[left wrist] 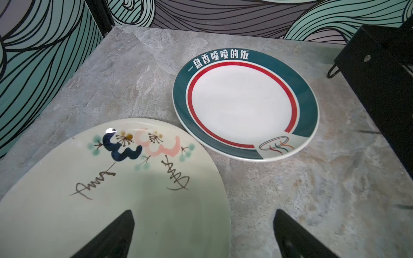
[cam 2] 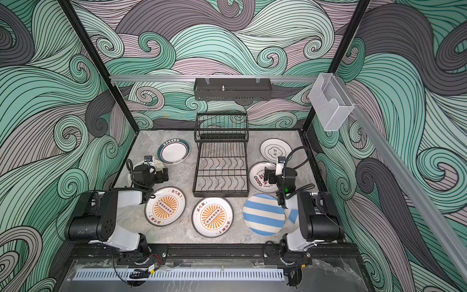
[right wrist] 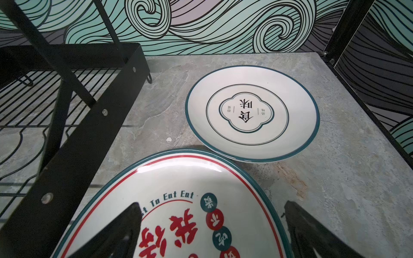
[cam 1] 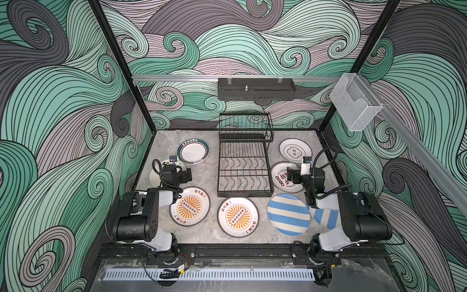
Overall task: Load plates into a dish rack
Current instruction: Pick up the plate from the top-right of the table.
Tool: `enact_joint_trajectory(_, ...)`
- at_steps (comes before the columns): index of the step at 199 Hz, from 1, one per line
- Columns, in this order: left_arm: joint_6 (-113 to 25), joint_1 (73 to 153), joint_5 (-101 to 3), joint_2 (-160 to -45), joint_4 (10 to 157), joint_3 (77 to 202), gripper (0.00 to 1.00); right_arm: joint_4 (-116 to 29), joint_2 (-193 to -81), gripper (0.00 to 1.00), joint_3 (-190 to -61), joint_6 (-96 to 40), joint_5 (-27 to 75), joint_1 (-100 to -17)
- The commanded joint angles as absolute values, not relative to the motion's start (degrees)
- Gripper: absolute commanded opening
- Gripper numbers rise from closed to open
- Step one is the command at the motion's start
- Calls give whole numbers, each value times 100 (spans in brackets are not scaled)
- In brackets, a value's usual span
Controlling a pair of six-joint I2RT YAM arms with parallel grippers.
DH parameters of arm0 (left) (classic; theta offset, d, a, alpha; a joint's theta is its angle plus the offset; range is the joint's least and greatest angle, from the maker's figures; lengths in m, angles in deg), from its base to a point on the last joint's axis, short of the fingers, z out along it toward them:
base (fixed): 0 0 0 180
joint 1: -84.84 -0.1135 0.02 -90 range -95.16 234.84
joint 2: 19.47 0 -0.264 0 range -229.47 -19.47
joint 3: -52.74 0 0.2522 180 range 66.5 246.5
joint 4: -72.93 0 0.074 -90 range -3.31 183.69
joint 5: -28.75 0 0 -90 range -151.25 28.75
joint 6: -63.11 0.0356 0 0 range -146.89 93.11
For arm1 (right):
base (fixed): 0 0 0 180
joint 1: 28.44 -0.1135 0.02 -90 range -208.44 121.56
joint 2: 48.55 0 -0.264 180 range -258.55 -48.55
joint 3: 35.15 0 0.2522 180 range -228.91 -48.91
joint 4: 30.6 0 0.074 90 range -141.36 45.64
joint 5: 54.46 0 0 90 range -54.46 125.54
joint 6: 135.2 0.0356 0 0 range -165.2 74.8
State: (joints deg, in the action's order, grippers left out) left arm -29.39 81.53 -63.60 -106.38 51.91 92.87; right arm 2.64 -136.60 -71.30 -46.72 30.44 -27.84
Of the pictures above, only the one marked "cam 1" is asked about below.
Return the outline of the white plate green flower outline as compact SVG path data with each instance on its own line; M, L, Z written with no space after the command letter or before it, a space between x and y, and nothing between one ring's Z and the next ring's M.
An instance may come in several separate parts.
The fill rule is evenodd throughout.
M311 147L300 139L289 138L279 145L279 152L283 158L291 163L302 163L304 157L312 157Z

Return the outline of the black wire dish rack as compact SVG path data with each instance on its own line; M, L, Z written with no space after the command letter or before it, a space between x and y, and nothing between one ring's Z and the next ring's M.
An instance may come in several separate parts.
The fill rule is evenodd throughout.
M268 148L274 140L268 113L224 113L218 123L219 197L269 198L274 193Z

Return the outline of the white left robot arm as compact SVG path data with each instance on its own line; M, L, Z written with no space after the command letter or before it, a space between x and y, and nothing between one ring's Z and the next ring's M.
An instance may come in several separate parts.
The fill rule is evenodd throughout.
M180 165L176 156L171 156L165 165L154 159L152 167L159 176L159 185L123 195L111 236L120 244L141 244L156 253L171 252L177 256L176 236L159 226L159 209L182 198L184 190L180 185L192 181L192 173Z

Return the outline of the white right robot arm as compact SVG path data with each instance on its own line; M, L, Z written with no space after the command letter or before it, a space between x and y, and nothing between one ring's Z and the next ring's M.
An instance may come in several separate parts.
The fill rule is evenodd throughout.
M315 234L310 241L308 252L314 256L323 252L338 252L362 243L376 243L387 246L400 246L405 238L390 225L387 216L374 195L368 192L354 193L351 185L345 184L329 191L324 189L324 168L338 157L334 155L327 164L319 167L317 161L333 146L323 148L314 158L303 157L301 169L287 168L287 180L300 184L305 191L306 204L315 210L335 210L341 224L331 230Z

